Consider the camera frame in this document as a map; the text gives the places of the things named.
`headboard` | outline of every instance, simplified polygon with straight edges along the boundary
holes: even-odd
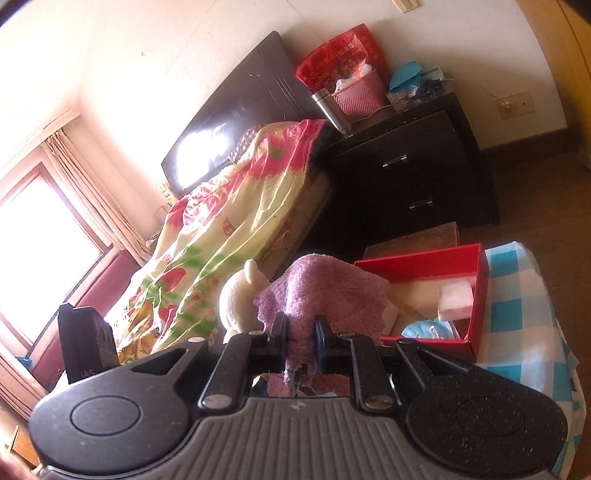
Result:
[[[205,102],[170,149],[162,168],[177,198],[225,166],[256,125],[321,118],[311,92],[294,77],[281,36],[272,32]]]

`blue face mask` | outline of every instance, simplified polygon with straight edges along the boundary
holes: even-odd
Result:
[[[460,339],[460,335],[452,322],[441,322],[439,320],[421,320],[411,323],[402,331],[402,336],[435,340]]]

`light switch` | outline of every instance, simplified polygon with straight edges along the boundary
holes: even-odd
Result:
[[[402,13],[420,7],[417,0],[392,0]]]

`pink cloth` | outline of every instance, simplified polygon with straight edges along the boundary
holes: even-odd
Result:
[[[387,280],[354,265],[311,254],[296,260],[281,278],[260,292],[254,304],[265,330],[271,330],[278,312],[289,317],[286,370],[284,375],[270,375],[269,395],[293,396],[297,388],[295,370],[304,365],[307,373],[302,377],[303,385],[312,384],[319,394],[333,391],[339,396],[349,395],[347,377],[314,377],[314,318],[325,315],[335,333],[360,333],[377,344],[384,329],[382,313],[388,287]]]

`pink basket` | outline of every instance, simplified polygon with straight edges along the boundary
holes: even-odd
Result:
[[[340,92],[333,93],[333,97],[352,122],[388,104],[386,87],[375,70]]]

